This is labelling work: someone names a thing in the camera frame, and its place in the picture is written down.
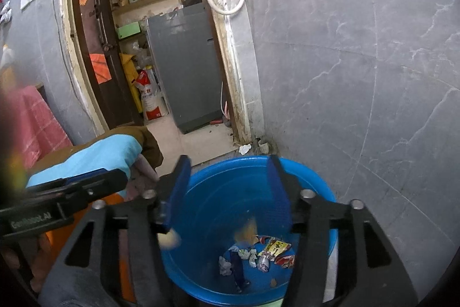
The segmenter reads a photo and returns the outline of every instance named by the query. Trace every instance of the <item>gray marble wall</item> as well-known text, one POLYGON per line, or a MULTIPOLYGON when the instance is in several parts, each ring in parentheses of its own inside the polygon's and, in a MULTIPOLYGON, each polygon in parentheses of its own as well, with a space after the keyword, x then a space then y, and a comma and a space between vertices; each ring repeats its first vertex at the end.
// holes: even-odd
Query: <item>gray marble wall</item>
MULTIPOLYGON (((6 43, 13 50, 19 81, 23 85, 44 84, 48 104, 74 144, 93 139, 94 125, 75 97, 65 70, 51 0, 33 0, 23 10, 21 0, 6 1, 11 2, 12 19, 0 27, 0 46, 6 43)), ((62 27, 59 0, 54 3, 62 27)))
POLYGON ((247 0, 265 130, 361 198, 420 297, 460 245, 460 0, 247 0))

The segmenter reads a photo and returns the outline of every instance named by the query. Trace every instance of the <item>tile floor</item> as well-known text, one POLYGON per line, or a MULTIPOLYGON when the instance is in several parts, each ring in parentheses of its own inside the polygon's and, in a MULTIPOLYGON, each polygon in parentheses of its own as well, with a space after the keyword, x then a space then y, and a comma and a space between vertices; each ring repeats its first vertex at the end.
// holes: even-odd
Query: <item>tile floor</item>
POLYGON ((190 157, 192 165, 197 165, 239 147, 233 143, 232 129, 224 124, 207 125, 182 134, 176 127, 173 117, 167 115, 150 121, 147 128, 158 141, 163 153, 163 164, 156 169, 160 176, 171 173, 182 154, 190 157))

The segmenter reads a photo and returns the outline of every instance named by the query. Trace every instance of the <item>red and white bag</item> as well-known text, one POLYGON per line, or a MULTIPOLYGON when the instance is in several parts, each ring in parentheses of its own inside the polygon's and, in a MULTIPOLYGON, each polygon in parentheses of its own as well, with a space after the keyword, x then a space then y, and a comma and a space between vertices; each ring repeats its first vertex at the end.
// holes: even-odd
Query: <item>red and white bag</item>
POLYGON ((167 115, 168 111, 161 96, 160 89, 155 83, 151 83, 145 70, 142 70, 133 82, 141 91, 142 109, 144 119, 147 121, 167 115))

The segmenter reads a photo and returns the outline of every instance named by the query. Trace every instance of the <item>gray refrigerator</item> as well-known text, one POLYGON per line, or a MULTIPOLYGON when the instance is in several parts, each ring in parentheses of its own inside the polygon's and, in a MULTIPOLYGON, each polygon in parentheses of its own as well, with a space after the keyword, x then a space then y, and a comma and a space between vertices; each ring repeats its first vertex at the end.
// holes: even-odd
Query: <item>gray refrigerator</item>
POLYGON ((220 76, 203 3, 147 19, 149 47, 168 109, 182 133, 220 119, 220 76))

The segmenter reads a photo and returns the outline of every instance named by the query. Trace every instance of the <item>doorway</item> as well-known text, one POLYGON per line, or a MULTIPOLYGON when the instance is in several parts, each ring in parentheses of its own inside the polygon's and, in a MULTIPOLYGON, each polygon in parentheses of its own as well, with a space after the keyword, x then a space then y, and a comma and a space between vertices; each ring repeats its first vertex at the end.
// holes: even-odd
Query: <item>doorway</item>
POLYGON ((80 48, 104 118, 109 128, 148 127, 165 157, 160 175, 182 154, 197 165, 237 148, 203 0, 77 2, 80 48))

